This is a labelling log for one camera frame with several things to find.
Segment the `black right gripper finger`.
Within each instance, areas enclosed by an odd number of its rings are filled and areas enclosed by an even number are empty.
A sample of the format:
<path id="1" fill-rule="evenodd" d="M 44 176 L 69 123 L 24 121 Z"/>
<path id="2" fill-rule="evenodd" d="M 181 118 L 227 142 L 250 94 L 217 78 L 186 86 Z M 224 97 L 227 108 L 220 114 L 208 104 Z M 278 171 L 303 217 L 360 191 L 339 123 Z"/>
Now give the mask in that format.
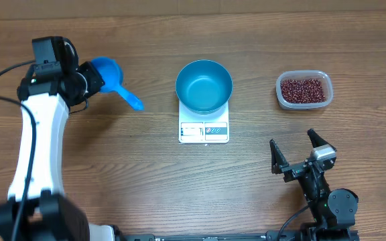
<path id="1" fill-rule="evenodd" d="M 269 145 L 271 149 L 271 172 L 273 174 L 281 174 L 283 173 L 282 169 L 288 167 L 289 163 L 273 139 L 270 140 Z"/>
<path id="2" fill-rule="evenodd" d="M 307 135 L 309 136 L 313 148 L 328 145 L 328 142 L 318 135 L 314 129 L 309 129 Z"/>

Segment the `blue measuring scoop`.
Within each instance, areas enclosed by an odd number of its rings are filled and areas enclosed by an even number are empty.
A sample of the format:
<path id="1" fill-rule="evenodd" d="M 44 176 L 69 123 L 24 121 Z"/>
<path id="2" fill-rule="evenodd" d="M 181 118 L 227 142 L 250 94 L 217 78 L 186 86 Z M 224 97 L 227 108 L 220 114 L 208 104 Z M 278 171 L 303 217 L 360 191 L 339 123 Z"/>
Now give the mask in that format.
<path id="1" fill-rule="evenodd" d="M 92 65 L 105 82 L 100 92 L 116 92 L 133 110 L 144 110 L 142 101 L 136 97 L 136 95 L 122 87 L 123 71 L 115 60 L 108 57 L 98 57 L 92 60 Z"/>

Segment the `red beans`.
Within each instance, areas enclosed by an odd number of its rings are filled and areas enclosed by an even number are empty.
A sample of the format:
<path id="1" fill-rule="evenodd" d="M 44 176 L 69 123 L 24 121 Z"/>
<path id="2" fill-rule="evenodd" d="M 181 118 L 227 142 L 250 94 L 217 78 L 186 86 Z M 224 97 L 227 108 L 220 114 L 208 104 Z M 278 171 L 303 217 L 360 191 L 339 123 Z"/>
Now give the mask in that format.
<path id="1" fill-rule="evenodd" d="M 310 104 L 326 100 L 321 81 L 318 79 L 284 80 L 280 84 L 281 94 L 288 103 Z"/>

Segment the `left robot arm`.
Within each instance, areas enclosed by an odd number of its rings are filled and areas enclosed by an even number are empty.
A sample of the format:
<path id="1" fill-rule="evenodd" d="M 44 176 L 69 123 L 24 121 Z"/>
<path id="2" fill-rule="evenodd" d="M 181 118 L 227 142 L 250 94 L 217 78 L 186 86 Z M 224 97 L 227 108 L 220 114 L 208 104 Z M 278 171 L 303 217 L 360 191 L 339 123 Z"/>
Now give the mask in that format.
<path id="1" fill-rule="evenodd" d="M 34 60 L 17 89 L 22 134 L 7 202 L 0 204 L 3 240 L 119 240 L 117 229 L 88 222 L 64 195 L 62 141 L 72 106 L 87 103 L 105 81 L 65 37 L 33 39 Z"/>

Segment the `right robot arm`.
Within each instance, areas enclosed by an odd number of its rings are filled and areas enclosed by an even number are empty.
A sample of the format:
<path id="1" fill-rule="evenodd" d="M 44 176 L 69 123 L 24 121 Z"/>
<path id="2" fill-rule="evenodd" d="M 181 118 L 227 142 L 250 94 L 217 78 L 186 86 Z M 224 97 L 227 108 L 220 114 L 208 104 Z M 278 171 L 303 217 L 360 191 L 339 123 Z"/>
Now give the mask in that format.
<path id="1" fill-rule="evenodd" d="M 282 174 L 287 183 L 297 181 L 306 199 L 306 206 L 292 215 L 279 230 L 266 232 L 266 240 L 345 240 L 359 239 L 355 225 L 358 195 L 345 188 L 331 190 L 324 172 L 336 163 L 336 148 L 320 137 L 314 129 L 307 131 L 313 149 L 301 163 L 289 164 L 277 143 L 270 140 L 271 172 Z M 301 213 L 310 210 L 314 221 L 303 223 L 299 230 L 286 227 Z"/>

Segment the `white digital kitchen scale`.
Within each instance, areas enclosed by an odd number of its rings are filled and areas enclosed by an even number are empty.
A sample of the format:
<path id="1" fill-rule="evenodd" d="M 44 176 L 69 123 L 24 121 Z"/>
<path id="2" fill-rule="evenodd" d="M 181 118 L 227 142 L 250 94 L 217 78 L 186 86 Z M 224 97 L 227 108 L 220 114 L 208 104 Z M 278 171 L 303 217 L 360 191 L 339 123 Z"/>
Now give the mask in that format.
<path id="1" fill-rule="evenodd" d="M 182 144 L 225 144 L 230 140 L 229 104 L 199 114 L 179 103 L 178 140 Z"/>

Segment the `teal bowl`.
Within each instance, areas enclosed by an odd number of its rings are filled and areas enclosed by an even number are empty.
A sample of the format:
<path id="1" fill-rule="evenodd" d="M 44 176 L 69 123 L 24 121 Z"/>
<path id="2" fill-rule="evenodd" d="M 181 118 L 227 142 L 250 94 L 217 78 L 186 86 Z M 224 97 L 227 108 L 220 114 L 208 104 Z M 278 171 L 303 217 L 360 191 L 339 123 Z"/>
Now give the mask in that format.
<path id="1" fill-rule="evenodd" d="M 175 91 L 179 102 L 187 109 L 208 114 L 229 101 L 233 93 L 233 79 L 218 62 L 196 60 L 180 70 Z"/>

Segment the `clear plastic container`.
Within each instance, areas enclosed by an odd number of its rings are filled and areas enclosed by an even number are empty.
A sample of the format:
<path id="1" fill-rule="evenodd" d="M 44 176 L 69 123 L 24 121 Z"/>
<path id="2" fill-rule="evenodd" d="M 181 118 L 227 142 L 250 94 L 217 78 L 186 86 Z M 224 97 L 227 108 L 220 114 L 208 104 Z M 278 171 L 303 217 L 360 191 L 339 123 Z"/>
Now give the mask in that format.
<path id="1" fill-rule="evenodd" d="M 285 110 L 324 108 L 334 98 L 331 79 L 320 70 L 284 72 L 275 87 L 278 103 Z"/>

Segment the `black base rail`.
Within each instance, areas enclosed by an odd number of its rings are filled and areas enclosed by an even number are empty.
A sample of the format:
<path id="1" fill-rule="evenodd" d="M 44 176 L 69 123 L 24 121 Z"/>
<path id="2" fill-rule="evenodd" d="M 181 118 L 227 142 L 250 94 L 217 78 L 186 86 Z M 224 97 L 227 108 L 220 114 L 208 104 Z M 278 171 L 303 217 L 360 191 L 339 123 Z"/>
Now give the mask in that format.
<path id="1" fill-rule="evenodd" d="M 281 236 L 277 238 L 278 231 L 271 230 L 265 234 L 201 234 L 187 236 L 154 236 L 153 234 L 136 234 L 116 236 L 116 241 L 359 241 L 357 231 L 351 231 L 350 234 L 343 231 L 323 231 L 317 232 L 315 237 L 310 238 L 301 231 L 285 230 Z"/>

